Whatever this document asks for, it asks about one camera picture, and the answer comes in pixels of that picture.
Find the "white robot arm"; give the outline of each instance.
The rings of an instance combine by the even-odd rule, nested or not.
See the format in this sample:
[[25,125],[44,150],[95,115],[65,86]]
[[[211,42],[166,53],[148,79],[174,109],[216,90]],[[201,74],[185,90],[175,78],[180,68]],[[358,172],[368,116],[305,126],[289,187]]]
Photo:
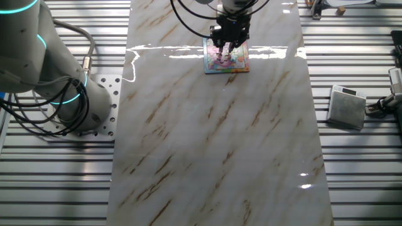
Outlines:
[[[0,24],[0,92],[34,90],[46,100],[59,94],[51,104],[65,126],[88,131],[102,124],[111,110],[109,93],[89,78],[63,44],[43,0],[0,0]],[[79,80],[86,92],[73,85],[64,90],[66,78]],[[86,114],[75,120],[79,125],[71,125],[82,112],[83,100],[79,97],[84,94],[90,100]],[[5,108],[7,103],[1,100],[0,104]]]

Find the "black cable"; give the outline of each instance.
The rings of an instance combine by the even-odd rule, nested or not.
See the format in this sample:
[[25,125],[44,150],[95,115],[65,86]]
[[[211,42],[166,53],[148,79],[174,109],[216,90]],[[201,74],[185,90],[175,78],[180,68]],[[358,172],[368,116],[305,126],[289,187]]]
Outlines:
[[265,5],[267,5],[269,3],[269,0],[266,0],[264,2],[264,4],[262,4],[259,8],[257,8],[256,10],[254,10],[253,12],[251,12],[249,15],[253,15],[254,13],[257,13],[258,11],[260,11]]
[[[31,124],[32,124],[33,126],[35,126],[37,129],[43,131],[43,132],[36,132],[36,131],[33,131],[33,130],[27,128],[19,119],[16,118],[16,121],[17,121],[24,129],[26,129],[27,131],[29,131],[29,132],[31,132],[31,133],[33,133],[33,134],[36,134],[36,135],[38,135],[38,136],[55,136],[55,135],[66,135],[66,134],[68,134],[68,133],[71,133],[71,132],[73,132],[74,130],[76,130],[79,126],[82,125],[82,123],[85,121],[85,119],[86,119],[86,117],[87,117],[87,115],[88,115],[88,112],[89,112],[89,99],[87,98],[87,90],[86,90],[85,86],[84,86],[81,82],[77,85],[77,92],[80,94],[80,99],[79,99],[79,101],[80,101],[79,106],[80,106],[80,108],[81,108],[81,109],[80,109],[80,112],[82,112],[82,111],[85,109],[85,107],[87,108],[87,110],[86,110],[85,115],[84,115],[84,117],[82,118],[82,120],[81,120],[73,129],[71,129],[71,127],[73,127],[73,125],[75,125],[75,124],[78,122],[79,117],[76,117],[76,118],[74,119],[74,121],[73,121],[71,124],[69,124],[68,126],[66,126],[65,129],[62,129],[61,131],[58,131],[58,132],[46,131],[46,130],[44,130],[44,129],[38,127],[36,124],[31,123]],[[24,113],[24,110],[21,109],[21,108],[19,108],[19,109],[20,109],[21,113],[22,113],[26,118],[28,118],[28,117],[26,116],[26,114]]]
[[22,107],[41,107],[41,106],[50,104],[52,101],[56,100],[59,96],[61,96],[61,95],[65,92],[66,89],[68,89],[68,85],[67,85],[67,84],[66,84],[66,85],[64,86],[64,88],[61,89],[61,91],[60,91],[59,93],[57,93],[54,97],[52,97],[52,98],[50,98],[49,100],[47,100],[47,101],[45,101],[45,102],[42,102],[42,103],[40,103],[40,104],[15,104],[15,103],[12,103],[12,102],[10,102],[10,101],[3,100],[3,99],[0,99],[0,103],[6,104],[6,105],[10,105],[10,106],[13,106],[13,107],[19,107],[19,106],[22,106]]
[[177,10],[176,10],[176,7],[175,7],[175,4],[173,3],[173,0],[170,0],[170,4],[171,4],[171,8],[173,9],[173,12],[175,12],[175,15],[176,15],[177,19],[182,23],[182,25],[183,25],[184,27],[187,28],[187,30],[191,31],[191,32],[192,32],[193,34],[195,34],[195,35],[198,35],[199,37],[202,37],[202,38],[211,38],[211,36],[207,36],[207,35],[200,34],[200,33],[196,32],[196,31],[194,31],[193,29],[191,29],[189,26],[187,26],[187,24],[184,23],[184,21],[183,21],[183,20],[181,19],[181,17],[178,15]]
[[[15,99],[15,102],[16,102],[17,104],[19,104],[19,100],[18,100],[18,97],[17,97],[16,94],[14,94],[14,99]],[[25,114],[24,109],[23,109],[22,107],[18,107],[18,109],[19,109],[19,111],[22,113],[22,115],[27,119],[28,116]],[[15,118],[15,119],[16,119],[16,121],[18,122],[18,124],[20,124],[24,129],[30,131],[30,129],[28,129],[27,127],[25,127],[25,125],[23,125],[22,122],[20,122],[19,119],[17,119],[17,118]],[[39,130],[41,130],[41,131],[43,131],[43,132],[48,132],[48,131],[42,129],[41,127],[37,126],[36,124],[32,124],[32,126],[36,127],[37,129],[39,129]]]
[[64,97],[65,97],[65,95],[66,95],[66,93],[67,93],[67,90],[68,90],[68,87],[70,86],[70,84],[71,84],[73,81],[74,81],[74,80],[71,79],[71,81],[69,81],[69,82],[66,84],[66,86],[63,88],[63,90],[66,90],[66,91],[63,93],[62,98],[60,99],[60,104],[58,105],[58,107],[57,107],[57,109],[55,110],[55,112],[54,112],[51,116],[49,116],[49,118],[47,118],[47,119],[45,119],[45,120],[41,120],[41,121],[31,121],[31,120],[29,120],[29,119],[25,119],[24,117],[21,117],[19,114],[15,113],[15,111],[13,111],[12,109],[9,109],[8,107],[6,107],[6,106],[2,103],[2,101],[0,101],[0,107],[2,107],[6,112],[8,112],[8,113],[10,113],[12,116],[14,116],[14,118],[18,118],[19,120],[22,120],[22,121],[25,121],[25,122],[29,122],[29,123],[34,123],[34,124],[43,124],[43,123],[46,123],[46,122],[50,121],[51,119],[53,119],[53,118],[57,115],[58,111],[61,109],[61,107],[62,107],[62,105],[63,105],[62,103],[63,103],[63,101],[64,101]]
[[87,57],[92,56],[92,54],[94,53],[94,49],[95,49],[95,40],[92,37],[92,35],[90,35],[90,33],[86,32],[86,30],[83,30],[82,28],[79,28],[77,26],[74,26],[74,25],[71,25],[71,24],[68,24],[68,23],[58,21],[57,19],[53,19],[53,22],[55,23],[55,25],[62,26],[64,28],[66,28],[66,29],[78,32],[78,33],[84,35],[86,38],[88,38],[88,40],[90,41],[90,47],[89,47],[89,50],[88,50],[88,53],[87,53]]
[[194,13],[193,11],[191,11],[191,9],[188,9],[187,6],[183,4],[182,0],[177,0],[177,1],[180,3],[180,5],[182,5],[182,7],[185,10],[187,10],[187,12],[191,13],[192,15],[194,15],[196,17],[199,17],[199,18],[202,18],[202,19],[218,19],[217,17],[203,16],[203,15]]
[[208,6],[210,9],[214,10],[214,11],[217,11],[217,12],[220,12],[220,13],[224,13],[224,12],[222,12],[222,11],[219,11],[218,9],[215,9],[215,8],[212,7],[210,4],[207,4],[207,6]]

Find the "slotted metal rail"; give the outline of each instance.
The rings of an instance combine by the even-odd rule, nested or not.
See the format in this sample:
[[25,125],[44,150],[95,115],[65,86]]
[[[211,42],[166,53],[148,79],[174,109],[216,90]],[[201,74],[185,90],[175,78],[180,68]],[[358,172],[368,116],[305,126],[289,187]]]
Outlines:
[[[53,16],[82,27],[97,43],[93,73],[122,74],[130,1],[47,1]],[[394,116],[367,118],[361,132],[326,124],[330,88],[365,92],[367,102],[389,95],[394,67],[391,30],[402,9],[351,6],[343,16],[323,11],[312,21],[298,0],[316,116],[335,225],[402,225],[402,142]],[[81,61],[89,42],[57,28]],[[22,102],[33,103],[21,94]],[[43,118],[41,112],[28,112]],[[113,143],[49,144],[13,118],[0,155],[0,225],[105,225]]]

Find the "teal light ring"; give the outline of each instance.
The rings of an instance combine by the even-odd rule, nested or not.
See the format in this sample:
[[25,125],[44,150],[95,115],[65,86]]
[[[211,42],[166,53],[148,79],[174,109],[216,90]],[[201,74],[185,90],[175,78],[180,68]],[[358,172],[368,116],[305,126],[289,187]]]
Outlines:
[[[87,86],[87,81],[88,81],[88,78],[87,78],[87,74],[85,73],[85,84],[84,84],[84,87]],[[80,94],[77,94],[77,95],[76,95],[74,98],[72,98],[71,100],[68,100],[68,101],[63,102],[63,104],[70,103],[71,101],[77,99],[79,96],[80,96]]]
[[38,2],[38,0],[34,0],[33,3],[21,8],[21,9],[13,9],[13,10],[0,10],[0,14],[13,14],[13,13],[19,13],[22,11],[25,11],[35,5]]
[[45,46],[45,49],[47,50],[48,47],[46,46],[46,43],[43,40],[43,38],[40,35],[38,35],[38,38],[39,38],[39,40],[41,40],[43,42],[43,45]]

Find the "perforated metal plate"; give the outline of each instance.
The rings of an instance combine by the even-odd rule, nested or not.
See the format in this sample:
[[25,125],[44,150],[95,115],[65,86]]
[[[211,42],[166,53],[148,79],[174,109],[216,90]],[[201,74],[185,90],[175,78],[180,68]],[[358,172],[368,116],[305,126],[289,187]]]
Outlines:
[[[116,137],[117,116],[119,112],[119,101],[121,93],[121,75],[91,75],[91,79],[95,83],[101,84],[108,91],[112,99],[111,112],[107,119],[93,131],[88,132],[71,132],[66,136],[58,137],[43,137],[49,142],[60,141],[114,141]],[[54,113],[55,109],[49,104],[48,116]],[[47,122],[44,129],[51,132],[60,131],[65,129],[65,126],[54,122]]]

